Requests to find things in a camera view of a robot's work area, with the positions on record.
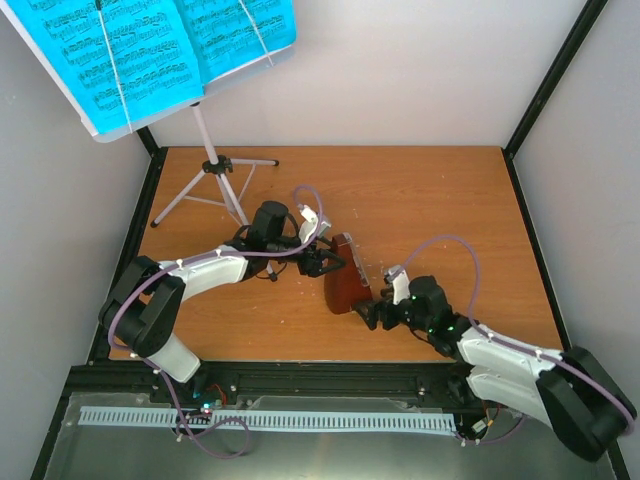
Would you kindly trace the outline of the white tripod music stand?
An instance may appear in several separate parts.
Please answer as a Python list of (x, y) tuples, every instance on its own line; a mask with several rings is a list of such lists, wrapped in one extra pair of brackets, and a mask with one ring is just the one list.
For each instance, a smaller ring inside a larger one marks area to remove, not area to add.
[[(243, 199), (251, 179), (257, 167), (278, 167), (280, 162), (276, 159), (245, 159), (231, 158), (227, 155), (218, 154), (213, 144), (206, 120), (202, 113), (200, 103), (196, 102), (190, 106), (194, 115), (198, 130), (204, 142), (207, 160), (201, 165), (199, 172), (190, 182), (169, 202), (169, 204), (151, 221), (150, 226), (156, 228), (160, 223), (184, 200), (190, 200), (219, 207), (224, 207), (229, 216), (240, 226), (249, 223), (241, 200)], [(249, 174), (244, 181), (242, 189), (237, 194), (228, 178), (235, 166), (249, 166)], [(222, 196), (221, 201), (200, 198), (192, 195), (193, 189), (207, 176), (213, 176)]]

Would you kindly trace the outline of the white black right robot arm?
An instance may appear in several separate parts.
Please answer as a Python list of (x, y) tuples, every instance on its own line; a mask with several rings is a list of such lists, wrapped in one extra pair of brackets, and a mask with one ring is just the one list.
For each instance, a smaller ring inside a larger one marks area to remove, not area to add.
[(598, 460), (637, 418), (588, 350), (545, 349), (498, 334), (455, 312), (432, 276), (387, 279), (379, 299), (359, 280), (350, 305), (369, 329), (421, 331), (440, 355), (463, 364), (467, 375), (450, 386), (461, 402), (475, 397), (515, 409), (584, 460)]

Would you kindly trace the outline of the blue sheet music book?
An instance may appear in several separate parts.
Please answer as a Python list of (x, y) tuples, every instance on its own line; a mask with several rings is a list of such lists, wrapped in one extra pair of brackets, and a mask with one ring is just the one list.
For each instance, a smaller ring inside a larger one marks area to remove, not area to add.
[(290, 52), (291, 1), (4, 1), (78, 113), (110, 142)]

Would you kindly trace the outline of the brown wooden metronome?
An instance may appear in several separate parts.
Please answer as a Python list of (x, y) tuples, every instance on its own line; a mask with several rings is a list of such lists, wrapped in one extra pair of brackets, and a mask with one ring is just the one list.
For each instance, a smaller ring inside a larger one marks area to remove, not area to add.
[(355, 302), (373, 299), (371, 286), (362, 287), (357, 278), (345, 233), (332, 238), (330, 252), (341, 256), (346, 261), (346, 266), (326, 274), (324, 279), (324, 298), (327, 307), (335, 315), (349, 313)]

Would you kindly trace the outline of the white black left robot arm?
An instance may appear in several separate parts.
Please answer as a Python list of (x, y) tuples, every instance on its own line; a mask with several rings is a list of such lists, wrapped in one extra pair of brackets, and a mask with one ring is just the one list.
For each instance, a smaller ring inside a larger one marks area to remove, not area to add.
[(346, 265), (343, 258), (317, 244), (330, 227), (328, 220), (307, 205), (300, 214), (303, 224), (286, 236), (285, 224), (295, 219), (284, 204), (265, 201), (251, 224), (210, 252), (173, 262), (135, 258), (103, 304), (99, 323), (111, 339), (171, 377), (174, 392), (184, 401), (201, 400), (208, 390), (208, 378), (199, 371), (201, 360), (174, 333), (182, 303), (254, 278), (272, 260), (295, 263), (301, 275), (311, 278)]

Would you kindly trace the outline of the clear plastic metronome cover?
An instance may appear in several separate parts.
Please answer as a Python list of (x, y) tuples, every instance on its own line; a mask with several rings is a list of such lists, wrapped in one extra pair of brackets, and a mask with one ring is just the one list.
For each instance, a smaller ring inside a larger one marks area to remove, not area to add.
[(345, 233), (345, 238), (347, 240), (347, 245), (350, 248), (351, 251), (351, 255), (352, 255), (352, 263), (354, 265), (354, 268), (356, 270), (357, 273), (357, 278), (360, 282), (360, 285), (362, 287), (366, 287), (369, 288), (370, 287), (370, 281), (369, 278), (367, 276), (364, 264), (361, 260), (361, 257), (359, 255), (358, 252), (358, 246), (356, 245), (356, 243), (354, 242), (352, 236), (346, 232)]

